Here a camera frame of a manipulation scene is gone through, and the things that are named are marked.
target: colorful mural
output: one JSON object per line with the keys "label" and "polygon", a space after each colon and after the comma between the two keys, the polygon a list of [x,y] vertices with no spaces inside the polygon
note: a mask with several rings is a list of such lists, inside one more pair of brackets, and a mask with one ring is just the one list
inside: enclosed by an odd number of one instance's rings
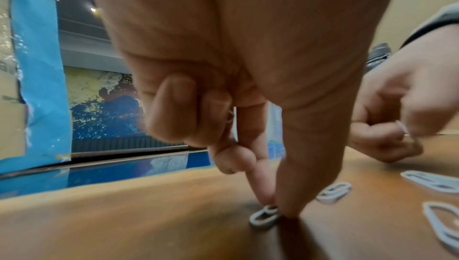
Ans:
{"label": "colorful mural", "polygon": [[73,139],[145,135],[142,104],[128,74],[64,68]]}

